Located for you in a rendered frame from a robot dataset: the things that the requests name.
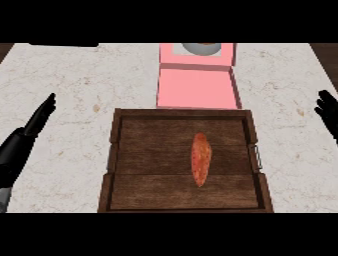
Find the grey round object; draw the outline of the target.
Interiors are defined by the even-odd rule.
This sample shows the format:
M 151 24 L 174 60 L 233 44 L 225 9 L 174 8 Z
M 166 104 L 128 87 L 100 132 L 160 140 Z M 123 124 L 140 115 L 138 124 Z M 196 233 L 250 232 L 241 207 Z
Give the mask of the grey round object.
M 221 50 L 219 43 L 184 43 L 182 47 L 191 54 L 199 56 L 213 55 Z

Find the pink cardboard box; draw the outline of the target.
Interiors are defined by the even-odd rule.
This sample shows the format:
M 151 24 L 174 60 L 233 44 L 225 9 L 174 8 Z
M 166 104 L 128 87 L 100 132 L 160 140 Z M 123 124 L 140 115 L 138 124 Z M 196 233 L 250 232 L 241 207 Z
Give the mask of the pink cardboard box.
M 200 56 L 187 52 L 179 43 L 159 45 L 157 108 L 241 108 L 233 74 L 234 44 L 219 46 L 213 55 Z

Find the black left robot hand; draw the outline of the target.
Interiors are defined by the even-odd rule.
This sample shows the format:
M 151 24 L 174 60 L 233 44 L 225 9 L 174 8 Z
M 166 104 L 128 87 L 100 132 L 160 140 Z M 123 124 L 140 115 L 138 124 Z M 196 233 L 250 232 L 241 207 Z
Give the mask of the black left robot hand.
M 55 94 L 51 93 L 23 127 L 18 127 L 0 146 L 0 189 L 10 188 L 23 170 L 33 143 L 55 110 Z

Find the brown wooden tray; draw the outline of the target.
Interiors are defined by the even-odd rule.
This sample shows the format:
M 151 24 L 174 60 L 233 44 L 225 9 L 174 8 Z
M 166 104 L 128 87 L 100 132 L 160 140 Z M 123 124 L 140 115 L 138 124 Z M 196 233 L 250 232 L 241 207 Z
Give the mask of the brown wooden tray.
M 191 143 L 212 149 L 202 185 L 191 175 Z M 247 110 L 116 109 L 98 201 L 107 213 L 270 213 L 256 133 Z

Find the orange sweet potato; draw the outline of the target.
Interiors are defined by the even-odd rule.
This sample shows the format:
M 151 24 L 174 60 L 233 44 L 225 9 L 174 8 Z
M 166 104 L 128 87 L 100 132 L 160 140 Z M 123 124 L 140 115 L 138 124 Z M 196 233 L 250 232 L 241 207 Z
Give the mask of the orange sweet potato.
M 199 187 L 203 186 L 207 172 L 209 164 L 212 158 L 212 149 L 206 139 L 206 136 L 202 132 L 194 135 L 191 143 L 191 175 L 194 183 Z

